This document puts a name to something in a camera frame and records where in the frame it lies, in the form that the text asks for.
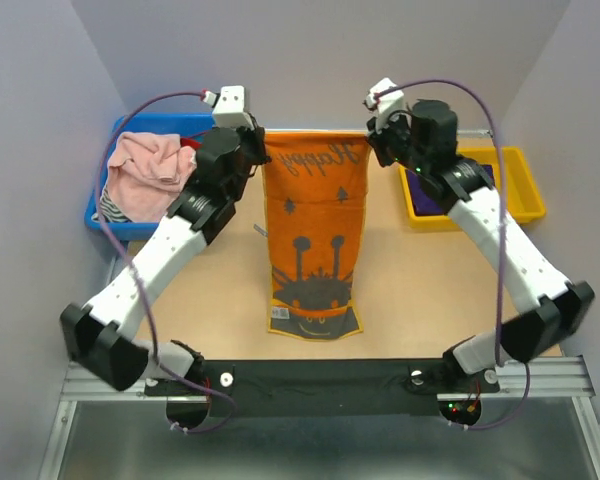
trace pink towel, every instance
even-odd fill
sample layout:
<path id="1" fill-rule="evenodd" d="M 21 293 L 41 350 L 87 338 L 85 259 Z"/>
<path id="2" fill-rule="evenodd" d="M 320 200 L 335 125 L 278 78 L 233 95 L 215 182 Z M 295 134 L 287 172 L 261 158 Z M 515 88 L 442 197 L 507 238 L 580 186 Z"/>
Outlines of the pink towel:
<path id="1" fill-rule="evenodd" d="M 195 169 L 179 135 L 124 132 L 107 164 L 109 197 L 132 222 L 159 222 Z"/>

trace gray wall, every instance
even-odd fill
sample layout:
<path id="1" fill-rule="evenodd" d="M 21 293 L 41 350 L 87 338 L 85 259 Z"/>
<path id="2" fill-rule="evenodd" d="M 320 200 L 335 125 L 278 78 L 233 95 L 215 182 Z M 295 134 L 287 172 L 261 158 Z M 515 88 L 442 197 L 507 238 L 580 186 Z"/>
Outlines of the gray wall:
<path id="1" fill-rule="evenodd" d="M 104 279 L 81 215 L 122 112 L 68 1 L 0 2 L 0 480 L 37 478 L 67 364 L 59 313 Z"/>
<path id="2" fill-rule="evenodd" d="M 157 93 L 244 84 L 265 126 L 359 129 L 364 95 L 384 76 L 453 77 L 501 118 L 569 0 L 72 2 L 129 108 Z M 446 99 L 462 127 L 484 126 L 448 88 L 410 98 Z"/>
<path id="3" fill-rule="evenodd" d="M 504 121 L 547 202 L 534 231 L 546 253 L 598 298 L 566 344 L 583 353 L 600 416 L 600 0 L 573 0 Z"/>

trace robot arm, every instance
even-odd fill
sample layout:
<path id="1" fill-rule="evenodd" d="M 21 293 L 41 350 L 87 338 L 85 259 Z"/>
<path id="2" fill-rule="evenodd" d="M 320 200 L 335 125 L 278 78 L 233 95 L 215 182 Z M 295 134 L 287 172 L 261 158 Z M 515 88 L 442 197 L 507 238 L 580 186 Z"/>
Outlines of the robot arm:
<path id="1" fill-rule="evenodd" d="M 196 152 L 196 170 L 134 259 L 150 304 L 213 242 L 235 214 L 253 168 L 269 161 L 264 129 L 248 111 L 244 87 L 206 92 L 204 101 L 214 108 L 216 126 Z M 134 341 L 144 316 L 127 267 L 83 307 L 69 305 L 60 321 L 72 359 L 113 388 L 125 390 L 140 378 L 163 376 L 149 362 L 150 342 Z M 200 381 L 202 357 L 186 345 L 164 344 L 160 358 L 175 373 Z"/>
<path id="2" fill-rule="evenodd" d="M 395 162 L 418 175 L 423 191 L 473 240 L 498 269 L 499 195 L 477 162 L 456 153 L 457 117 L 437 100 L 408 109 L 402 92 L 376 99 L 394 84 L 374 86 L 365 105 L 377 115 L 367 124 L 367 140 L 381 166 Z M 551 265 L 507 213 L 504 285 L 519 315 L 502 326 L 501 357 L 528 362 L 575 333 L 594 293 L 586 282 L 573 284 Z M 447 350 L 443 359 L 454 377 L 495 365 L 495 330 Z"/>

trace blue bin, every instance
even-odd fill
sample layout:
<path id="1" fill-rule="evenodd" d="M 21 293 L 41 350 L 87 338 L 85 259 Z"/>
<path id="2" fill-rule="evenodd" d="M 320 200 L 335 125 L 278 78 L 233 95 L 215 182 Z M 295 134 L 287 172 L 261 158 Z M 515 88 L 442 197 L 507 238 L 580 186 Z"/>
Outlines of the blue bin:
<path id="1" fill-rule="evenodd" d="M 116 121 L 113 130 L 118 128 L 123 119 L 124 117 L 121 117 Z M 129 122 L 125 131 L 158 134 L 177 133 L 182 137 L 190 137 L 209 130 L 211 127 L 213 127 L 213 118 L 210 113 L 140 113 Z M 103 170 L 100 185 L 104 188 L 107 180 L 107 169 L 104 168 Z M 101 231 L 98 221 L 92 220 L 93 215 L 96 213 L 96 200 L 92 193 L 87 210 L 84 213 L 84 223 L 92 230 Z M 109 223 L 109 226 L 120 241 L 147 240 L 158 228 L 157 223 Z"/>

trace yellow bin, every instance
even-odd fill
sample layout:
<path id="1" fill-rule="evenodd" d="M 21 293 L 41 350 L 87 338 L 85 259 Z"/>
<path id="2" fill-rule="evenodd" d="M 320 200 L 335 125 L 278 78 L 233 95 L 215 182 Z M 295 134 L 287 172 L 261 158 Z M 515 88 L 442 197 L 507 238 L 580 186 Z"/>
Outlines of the yellow bin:
<path id="1" fill-rule="evenodd" d="M 494 147 L 459 148 L 458 152 L 475 160 L 481 165 L 490 165 L 493 169 L 493 177 L 496 188 L 500 190 L 501 174 L 498 166 L 498 157 Z M 504 164 L 507 175 L 507 207 L 509 212 L 520 224 L 529 223 L 544 217 L 546 209 L 544 201 L 540 196 L 531 170 L 527 164 L 522 151 L 517 147 L 503 147 Z M 409 225 L 417 230 L 444 231 L 457 230 L 458 227 L 446 215 L 416 215 L 407 181 L 407 172 L 403 167 L 399 168 L 400 181 L 404 199 L 407 205 Z"/>

